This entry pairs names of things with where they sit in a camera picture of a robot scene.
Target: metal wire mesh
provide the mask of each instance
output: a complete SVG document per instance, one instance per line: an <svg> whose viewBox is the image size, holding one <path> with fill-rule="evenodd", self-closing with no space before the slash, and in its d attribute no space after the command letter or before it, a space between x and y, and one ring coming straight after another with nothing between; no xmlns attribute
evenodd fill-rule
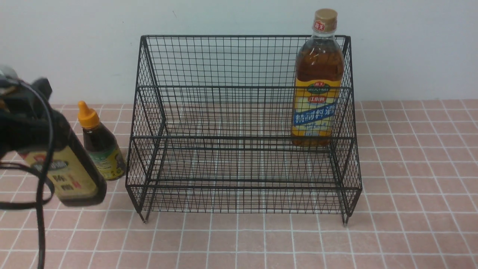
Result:
<svg viewBox="0 0 478 269"><path fill-rule="evenodd" d="M138 213L352 215L362 190L350 38L332 136L292 144L308 36L143 36L126 187Z"/></svg>

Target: yellow label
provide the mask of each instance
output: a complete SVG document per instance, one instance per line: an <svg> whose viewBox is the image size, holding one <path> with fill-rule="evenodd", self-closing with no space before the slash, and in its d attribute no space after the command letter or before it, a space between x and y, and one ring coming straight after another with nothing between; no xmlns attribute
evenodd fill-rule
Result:
<svg viewBox="0 0 478 269"><path fill-rule="evenodd" d="M295 80L292 134L296 136L330 136L337 108L341 80Z"/></svg>
<svg viewBox="0 0 478 269"><path fill-rule="evenodd" d="M107 151L88 152L88 154L106 180L120 177L126 171L126 164L118 147Z"/></svg>
<svg viewBox="0 0 478 269"><path fill-rule="evenodd" d="M46 152L32 151L22 157L30 167L40 171ZM55 194L60 199L87 198L98 192L95 182L68 146L53 154L48 178L54 184Z"/></svg>

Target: tiled countertop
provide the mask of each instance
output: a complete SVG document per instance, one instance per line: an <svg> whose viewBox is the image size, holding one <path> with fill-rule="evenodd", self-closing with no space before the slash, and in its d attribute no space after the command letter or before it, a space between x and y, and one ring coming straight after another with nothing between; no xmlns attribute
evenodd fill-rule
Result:
<svg viewBox="0 0 478 269"><path fill-rule="evenodd" d="M76 106L55 107L79 134ZM126 151L132 105L93 107ZM478 100L366 101L356 117L364 192L347 228L310 214L152 213L143 224L123 178L101 205L46 205L45 268L476 268ZM0 200L33 200L36 182L4 172ZM0 212L0 268L35 268L35 218Z"/></svg>

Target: black cable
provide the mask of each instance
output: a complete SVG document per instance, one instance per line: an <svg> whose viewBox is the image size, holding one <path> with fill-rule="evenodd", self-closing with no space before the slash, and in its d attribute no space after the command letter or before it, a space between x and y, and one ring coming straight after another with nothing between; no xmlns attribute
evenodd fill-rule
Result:
<svg viewBox="0 0 478 269"><path fill-rule="evenodd" d="M42 170L40 171L40 176L38 177L38 185L36 189L36 221L38 224L38 269L43 269L45 267L45 221L43 217L43 186L46 182L48 169L53 159L54 153L54 126L53 126L53 111L52 107L46 100L45 96L37 91L35 91L27 83L20 81L20 86L31 91L42 103L43 108L45 109L46 118L48 120L48 150L46 151L46 158L43 162Z"/></svg>
<svg viewBox="0 0 478 269"><path fill-rule="evenodd" d="M21 171L25 171L30 174L33 174L36 177L40 177L40 171L23 164L19 164L19 163L0 162L0 169L21 170ZM55 187L53 183L48 178L46 179L45 184L50 189L51 195L47 199L42 200L43 205L47 204L53 198L53 194L55 191ZM35 202L0 202L0 210L28 210L28 209L35 208L35 206L36 206L36 201Z"/></svg>
<svg viewBox="0 0 478 269"><path fill-rule="evenodd" d="M38 185L36 189L36 198L34 203L3 203L4 209L6 210L14 210L20 207L20 209L31 209L32 205L36 209L36 218L37 218L37 225L38 225L38 269L44 269L45 266L45 250L46 250L46 243L45 243L45 222L43 216L43 205L51 199L49 197L46 200L43 200L43 186L47 184L50 188L50 191L54 192L54 186L50 180L47 178L48 169L53 159L54 153L54 140L55 140L55 133L54 133L54 125L53 125L53 111L46 100L45 96L40 92L34 90L30 85L21 81L21 80L14 80L12 78L3 78L2 82L5 82L8 86L18 86L25 88L32 92L42 103L43 108L45 109L46 118L48 120L48 149L46 151L46 157L43 162L43 167L40 172L34 171L32 168L21 164L15 163L2 163L0 168L4 169L19 169L22 171L26 171L32 173L38 177Z"/></svg>

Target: orange nozzle cap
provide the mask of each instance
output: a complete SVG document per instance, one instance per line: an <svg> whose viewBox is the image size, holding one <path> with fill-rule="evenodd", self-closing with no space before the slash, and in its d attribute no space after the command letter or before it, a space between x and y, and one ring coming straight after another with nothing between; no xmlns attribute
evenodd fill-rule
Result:
<svg viewBox="0 0 478 269"><path fill-rule="evenodd" d="M78 102L78 121L83 128L89 129L99 125L99 117L96 111L89 108L84 101Z"/></svg>

